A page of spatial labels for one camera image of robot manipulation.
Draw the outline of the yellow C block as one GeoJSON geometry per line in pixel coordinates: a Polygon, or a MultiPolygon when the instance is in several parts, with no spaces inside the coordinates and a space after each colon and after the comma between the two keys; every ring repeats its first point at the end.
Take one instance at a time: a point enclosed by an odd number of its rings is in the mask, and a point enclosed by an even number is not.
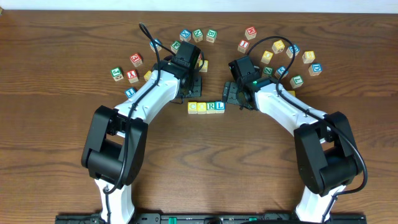
{"type": "Polygon", "coordinates": [[[197,102],[188,102],[188,114],[197,114],[197,102]]]}

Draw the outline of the yellow o block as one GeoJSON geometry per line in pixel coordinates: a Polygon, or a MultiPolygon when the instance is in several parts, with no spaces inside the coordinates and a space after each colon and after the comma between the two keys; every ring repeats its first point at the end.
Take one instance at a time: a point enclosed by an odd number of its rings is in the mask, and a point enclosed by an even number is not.
{"type": "Polygon", "coordinates": [[[198,114],[206,114],[207,105],[206,102],[198,102],[197,103],[197,113],[198,114]]]}
{"type": "Polygon", "coordinates": [[[265,50],[261,58],[261,63],[269,64],[272,60],[273,55],[274,54],[272,52],[265,50]]]}

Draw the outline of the blue L block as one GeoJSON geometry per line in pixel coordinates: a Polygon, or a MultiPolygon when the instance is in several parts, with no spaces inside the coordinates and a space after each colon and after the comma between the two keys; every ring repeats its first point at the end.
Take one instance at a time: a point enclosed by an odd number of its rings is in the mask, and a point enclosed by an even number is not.
{"type": "Polygon", "coordinates": [[[222,101],[215,102],[215,112],[216,113],[224,113],[225,112],[225,104],[222,101]]]}

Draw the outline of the green R block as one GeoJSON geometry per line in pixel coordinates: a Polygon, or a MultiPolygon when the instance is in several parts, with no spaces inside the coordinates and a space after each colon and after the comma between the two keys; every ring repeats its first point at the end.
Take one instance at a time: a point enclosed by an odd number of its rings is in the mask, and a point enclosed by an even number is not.
{"type": "Polygon", "coordinates": [[[216,113],[215,102],[207,102],[206,103],[206,114],[216,113]]]}

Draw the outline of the yellow S block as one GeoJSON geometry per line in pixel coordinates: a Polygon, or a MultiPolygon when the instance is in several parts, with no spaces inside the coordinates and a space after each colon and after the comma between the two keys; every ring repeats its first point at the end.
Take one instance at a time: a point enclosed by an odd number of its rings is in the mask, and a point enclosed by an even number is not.
{"type": "Polygon", "coordinates": [[[208,61],[200,60],[198,68],[200,69],[200,72],[207,72],[208,71],[208,61]]]}

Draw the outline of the blue 5 block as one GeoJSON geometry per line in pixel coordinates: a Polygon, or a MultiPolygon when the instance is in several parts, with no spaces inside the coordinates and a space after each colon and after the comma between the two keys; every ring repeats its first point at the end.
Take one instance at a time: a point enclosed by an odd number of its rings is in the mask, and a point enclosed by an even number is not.
{"type": "Polygon", "coordinates": [[[274,76],[279,79],[280,77],[284,78],[288,75],[288,71],[286,70],[286,68],[284,66],[279,67],[276,71],[274,76]]]}

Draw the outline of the green F block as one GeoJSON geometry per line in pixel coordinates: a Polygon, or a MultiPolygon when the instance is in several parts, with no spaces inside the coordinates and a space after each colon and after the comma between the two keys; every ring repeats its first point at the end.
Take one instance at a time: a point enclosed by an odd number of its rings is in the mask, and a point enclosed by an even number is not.
{"type": "Polygon", "coordinates": [[[179,48],[181,46],[181,42],[175,40],[171,45],[170,45],[170,49],[173,53],[177,53],[179,48]]]}

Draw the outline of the blue X block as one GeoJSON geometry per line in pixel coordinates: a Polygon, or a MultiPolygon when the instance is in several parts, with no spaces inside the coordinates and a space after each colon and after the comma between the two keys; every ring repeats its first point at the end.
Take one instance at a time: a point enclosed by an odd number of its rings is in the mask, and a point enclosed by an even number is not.
{"type": "Polygon", "coordinates": [[[192,38],[192,33],[188,29],[184,29],[181,31],[179,37],[181,41],[189,42],[192,38]]]}

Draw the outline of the green B block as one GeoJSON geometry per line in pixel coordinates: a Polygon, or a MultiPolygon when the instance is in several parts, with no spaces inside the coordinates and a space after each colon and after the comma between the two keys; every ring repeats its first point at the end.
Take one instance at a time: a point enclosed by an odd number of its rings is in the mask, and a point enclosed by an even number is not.
{"type": "Polygon", "coordinates": [[[218,35],[218,32],[216,30],[209,29],[206,34],[206,41],[214,43],[217,35],[218,35]]]}

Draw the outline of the green T block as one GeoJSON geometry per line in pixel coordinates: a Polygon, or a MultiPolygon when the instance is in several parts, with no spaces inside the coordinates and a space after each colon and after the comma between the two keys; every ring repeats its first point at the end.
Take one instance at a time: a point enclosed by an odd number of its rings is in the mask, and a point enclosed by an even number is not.
{"type": "Polygon", "coordinates": [[[296,89],[296,88],[302,86],[303,83],[304,83],[304,80],[301,75],[296,75],[290,79],[290,85],[293,89],[296,89]]]}

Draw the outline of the yellow block far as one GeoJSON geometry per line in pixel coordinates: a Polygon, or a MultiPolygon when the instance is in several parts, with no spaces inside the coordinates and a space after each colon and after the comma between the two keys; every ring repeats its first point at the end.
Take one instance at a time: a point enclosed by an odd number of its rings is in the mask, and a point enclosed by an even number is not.
{"type": "Polygon", "coordinates": [[[283,52],[284,49],[285,49],[285,45],[284,45],[283,41],[281,41],[281,40],[278,40],[272,44],[272,50],[275,54],[279,54],[279,53],[283,52]]]}

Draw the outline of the red block far right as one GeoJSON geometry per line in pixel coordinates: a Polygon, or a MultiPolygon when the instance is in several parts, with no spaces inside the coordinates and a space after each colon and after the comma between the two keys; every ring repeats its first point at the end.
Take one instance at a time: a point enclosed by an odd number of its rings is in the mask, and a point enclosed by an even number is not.
{"type": "Polygon", "coordinates": [[[254,26],[245,29],[245,37],[247,40],[254,39],[257,35],[257,30],[254,26]]]}

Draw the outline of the blue D block upper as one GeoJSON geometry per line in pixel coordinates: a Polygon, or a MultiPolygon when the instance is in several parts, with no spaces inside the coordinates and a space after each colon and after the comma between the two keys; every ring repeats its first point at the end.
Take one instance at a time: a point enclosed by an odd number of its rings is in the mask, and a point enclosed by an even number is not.
{"type": "Polygon", "coordinates": [[[296,57],[300,52],[300,48],[297,45],[289,46],[286,50],[286,54],[289,58],[296,57]]]}

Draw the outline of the green J block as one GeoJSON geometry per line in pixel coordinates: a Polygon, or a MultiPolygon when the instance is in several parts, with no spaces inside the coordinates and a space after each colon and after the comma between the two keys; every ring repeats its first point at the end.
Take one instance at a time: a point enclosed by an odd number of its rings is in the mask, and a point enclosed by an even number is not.
{"type": "Polygon", "coordinates": [[[111,74],[112,74],[114,81],[116,81],[116,82],[118,82],[124,78],[123,71],[122,71],[121,67],[112,68],[111,74]]]}

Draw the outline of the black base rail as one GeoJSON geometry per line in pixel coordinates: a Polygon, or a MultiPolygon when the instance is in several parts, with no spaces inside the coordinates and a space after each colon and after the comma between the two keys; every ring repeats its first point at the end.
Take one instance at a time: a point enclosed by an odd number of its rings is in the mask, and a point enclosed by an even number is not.
{"type": "MultiPolygon", "coordinates": [[[[288,213],[265,213],[263,215],[161,215],[158,213],[138,213],[130,224],[235,224],[235,223],[300,223],[288,213]]],[[[57,215],[55,224],[100,224],[100,215],[57,215]]]]}

